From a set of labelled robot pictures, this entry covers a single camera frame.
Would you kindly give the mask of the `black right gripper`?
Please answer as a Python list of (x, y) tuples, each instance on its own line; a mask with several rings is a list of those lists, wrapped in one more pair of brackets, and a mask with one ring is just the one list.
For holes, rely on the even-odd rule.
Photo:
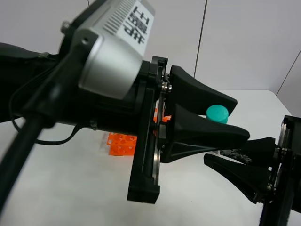
[[(220, 155), (239, 162), (273, 162), (275, 141), (272, 137), (249, 140), (239, 149), (220, 151)], [(267, 168), (212, 154), (205, 154), (204, 164), (229, 180), (252, 203), (265, 199), (261, 226), (286, 226), (291, 210), (301, 212), (301, 119), (298, 117), (286, 115), (283, 119), (271, 178)]]

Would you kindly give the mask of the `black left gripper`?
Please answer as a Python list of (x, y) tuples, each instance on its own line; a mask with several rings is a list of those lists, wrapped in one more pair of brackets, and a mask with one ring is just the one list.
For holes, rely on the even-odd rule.
[[(153, 56), (143, 61), (132, 87), (122, 100), (99, 96), (98, 127), (137, 137), (127, 200), (154, 204), (160, 193), (158, 173), (153, 172), (155, 134), (153, 117), (162, 90), (168, 59)], [(238, 101), (190, 76), (180, 66), (170, 70), (170, 93), (162, 140), (162, 162), (170, 163), (197, 153), (239, 149), (250, 137), (247, 130), (200, 117), (209, 107), (221, 105), (231, 114)]]

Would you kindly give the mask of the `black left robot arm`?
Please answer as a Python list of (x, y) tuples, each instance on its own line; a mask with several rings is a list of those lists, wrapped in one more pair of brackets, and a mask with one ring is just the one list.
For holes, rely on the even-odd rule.
[[(122, 100), (79, 89), (59, 98), (62, 83), (42, 84), (52, 72), (74, 76), (82, 68), (72, 58), (63, 64), (57, 55), (43, 56), (16, 46), (0, 46), (0, 120), (13, 121), (25, 114), (24, 105), (37, 95), (45, 107), (31, 107), (29, 118), (0, 164), (0, 203), (9, 193), (38, 136), (45, 128), (61, 122), (82, 128), (137, 136), (127, 199), (155, 203), (160, 192), (159, 163), (201, 152), (240, 148), (250, 137), (245, 129), (215, 122), (206, 111), (221, 105), (232, 113), (237, 100), (218, 92), (187, 74), (181, 67), (165, 69), (167, 59), (154, 56), (143, 61), (129, 93)], [(160, 152), (160, 160), (154, 159)]]

